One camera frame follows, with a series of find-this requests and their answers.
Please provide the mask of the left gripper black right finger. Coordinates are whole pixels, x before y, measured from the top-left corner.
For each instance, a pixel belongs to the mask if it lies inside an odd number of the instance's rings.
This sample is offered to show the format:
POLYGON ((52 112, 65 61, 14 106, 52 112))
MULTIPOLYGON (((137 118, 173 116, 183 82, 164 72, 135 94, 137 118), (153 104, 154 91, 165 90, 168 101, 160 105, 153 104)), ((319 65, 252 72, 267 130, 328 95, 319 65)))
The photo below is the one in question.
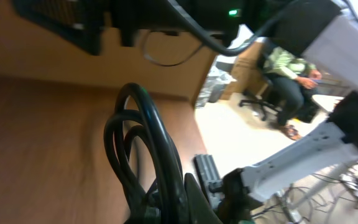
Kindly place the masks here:
POLYGON ((190 223, 192 224, 223 224, 209 206, 198 183, 191 173, 185 174, 185 190, 188 198, 190 223))

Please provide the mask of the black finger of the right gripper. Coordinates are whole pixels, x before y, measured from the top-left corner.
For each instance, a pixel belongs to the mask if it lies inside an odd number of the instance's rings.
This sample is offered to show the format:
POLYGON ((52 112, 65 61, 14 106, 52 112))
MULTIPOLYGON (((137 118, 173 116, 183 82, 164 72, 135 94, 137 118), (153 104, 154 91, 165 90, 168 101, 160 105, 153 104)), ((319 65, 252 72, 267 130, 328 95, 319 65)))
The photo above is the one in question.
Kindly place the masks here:
POLYGON ((59 35, 90 55, 101 52, 103 2, 96 0, 13 0, 22 18, 59 35))

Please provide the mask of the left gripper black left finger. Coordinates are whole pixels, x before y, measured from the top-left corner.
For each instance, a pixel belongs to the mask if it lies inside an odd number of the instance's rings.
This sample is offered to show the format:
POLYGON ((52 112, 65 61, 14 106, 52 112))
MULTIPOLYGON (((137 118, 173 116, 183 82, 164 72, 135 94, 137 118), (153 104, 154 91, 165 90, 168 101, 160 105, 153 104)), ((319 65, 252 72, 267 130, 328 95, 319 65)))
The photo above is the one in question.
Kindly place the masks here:
POLYGON ((161 206, 140 204, 131 207, 131 224, 161 224, 161 206))

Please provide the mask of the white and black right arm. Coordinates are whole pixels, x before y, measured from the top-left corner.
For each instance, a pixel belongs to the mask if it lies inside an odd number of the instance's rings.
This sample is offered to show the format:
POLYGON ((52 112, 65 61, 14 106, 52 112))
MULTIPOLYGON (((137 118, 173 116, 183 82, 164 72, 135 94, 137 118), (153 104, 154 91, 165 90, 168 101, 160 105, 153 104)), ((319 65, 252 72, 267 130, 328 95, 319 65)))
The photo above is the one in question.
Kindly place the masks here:
MULTIPOLYGON (((48 29, 91 55, 100 51, 103 8, 96 1, 16 0, 14 9, 24 19, 48 29)), ((133 45, 139 29, 176 33, 182 29, 197 37, 202 46, 221 54, 239 55, 250 46, 226 46, 237 24, 249 26, 254 37, 268 35, 270 45, 263 70, 284 100, 277 123, 292 139, 299 134, 288 124, 315 91, 313 66, 299 65, 301 51, 315 35, 305 32, 308 15, 316 11, 314 28, 326 27, 337 14, 327 1, 111 1, 113 26, 122 44, 133 45)), ((267 169, 294 162, 306 147, 296 142, 270 161, 236 169, 223 180, 197 181, 200 175, 184 174, 176 146, 167 133, 147 91, 136 83, 124 85, 114 114, 104 128, 108 161, 120 180, 129 206, 129 223, 252 223, 253 209, 262 205, 256 193, 267 169)))

